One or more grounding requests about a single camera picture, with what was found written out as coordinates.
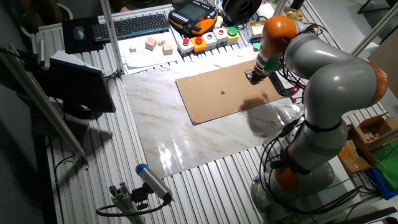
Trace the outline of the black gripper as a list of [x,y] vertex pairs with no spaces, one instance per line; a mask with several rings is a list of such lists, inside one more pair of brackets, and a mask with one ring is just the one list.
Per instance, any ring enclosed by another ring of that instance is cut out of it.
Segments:
[[264,73],[263,71],[258,70],[246,70],[244,74],[250,83],[253,82],[253,85],[258,85],[260,82],[263,81],[263,79],[269,76],[268,73]]

